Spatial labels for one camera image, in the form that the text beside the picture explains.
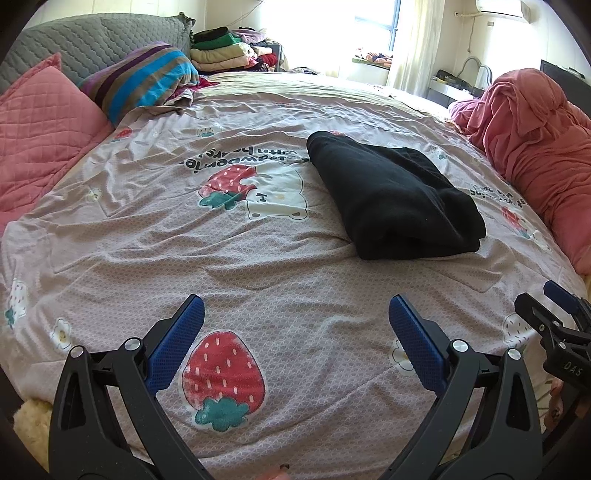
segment pile of clothes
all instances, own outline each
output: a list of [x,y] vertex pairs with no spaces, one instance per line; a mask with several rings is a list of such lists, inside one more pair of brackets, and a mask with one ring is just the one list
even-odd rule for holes
[[252,28],[214,28],[193,35],[191,62],[202,75],[220,72],[273,72],[277,56],[267,33]]
[[364,63],[373,63],[385,69],[392,66],[392,52],[365,51],[363,48],[358,48],[355,51],[355,58],[363,60]]
[[552,230],[579,275],[591,274],[591,119],[537,69],[505,73],[452,120]]

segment metal screw head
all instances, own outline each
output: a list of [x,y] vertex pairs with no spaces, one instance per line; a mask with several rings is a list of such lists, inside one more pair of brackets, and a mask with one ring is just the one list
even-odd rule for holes
[[80,345],[76,345],[72,350],[70,350],[70,356],[72,358],[78,358],[80,355],[84,353],[84,348]]
[[125,349],[131,352],[133,350],[137,350],[140,345],[141,342],[139,341],[139,338],[130,338],[125,342]]
[[507,352],[507,355],[509,355],[513,360],[519,360],[521,358],[521,354],[519,353],[519,350],[516,350],[514,348],[511,348]]
[[468,344],[464,340],[456,340],[452,343],[452,347],[458,352],[467,352]]

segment window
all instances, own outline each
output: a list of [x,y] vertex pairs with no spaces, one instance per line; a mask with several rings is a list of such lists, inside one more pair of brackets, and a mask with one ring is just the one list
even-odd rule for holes
[[380,52],[392,51],[401,0],[357,0],[355,46]]

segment pink blanket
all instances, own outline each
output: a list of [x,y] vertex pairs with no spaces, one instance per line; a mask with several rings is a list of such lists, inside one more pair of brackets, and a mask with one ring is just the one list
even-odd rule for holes
[[499,77],[452,118],[552,230],[577,273],[591,273],[591,121],[535,69]]
[[56,53],[0,96],[0,235],[113,126],[60,71]]

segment black folded cloth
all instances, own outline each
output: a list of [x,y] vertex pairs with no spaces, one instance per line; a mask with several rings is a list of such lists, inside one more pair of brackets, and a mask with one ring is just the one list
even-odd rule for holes
[[476,252],[486,236],[472,198],[422,153],[363,145],[316,132],[310,160],[365,260],[408,260]]
[[229,30],[227,27],[217,27],[211,30],[203,30],[202,32],[193,34],[193,43],[212,41],[216,38],[223,37],[228,32]]

